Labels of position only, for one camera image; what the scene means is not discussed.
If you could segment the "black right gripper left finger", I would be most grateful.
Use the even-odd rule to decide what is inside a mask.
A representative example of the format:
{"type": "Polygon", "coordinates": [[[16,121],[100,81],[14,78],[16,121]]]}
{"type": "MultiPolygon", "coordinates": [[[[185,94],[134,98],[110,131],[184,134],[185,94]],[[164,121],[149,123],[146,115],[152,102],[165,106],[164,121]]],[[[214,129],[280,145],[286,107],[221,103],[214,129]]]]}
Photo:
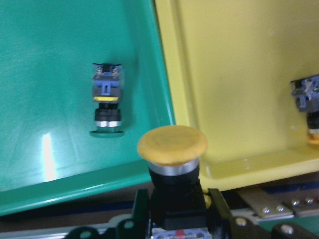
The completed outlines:
{"type": "Polygon", "coordinates": [[[149,230],[150,209],[149,209],[149,192],[147,189],[139,189],[135,196],[132,218],[134,228],[139,232],[149,230]]]}

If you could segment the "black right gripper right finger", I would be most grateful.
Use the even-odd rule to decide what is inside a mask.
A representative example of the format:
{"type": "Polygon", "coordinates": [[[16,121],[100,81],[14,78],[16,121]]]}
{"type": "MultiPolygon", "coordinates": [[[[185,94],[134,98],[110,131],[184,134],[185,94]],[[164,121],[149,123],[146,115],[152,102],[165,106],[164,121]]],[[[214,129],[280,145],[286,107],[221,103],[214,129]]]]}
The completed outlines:
{"type": "Polygon", "coordinates": [[[207,223],[209,229],[230,229],[233,218],[230,209],[218,189],[208,189],[211,205],[207,212],[207,223]]]}

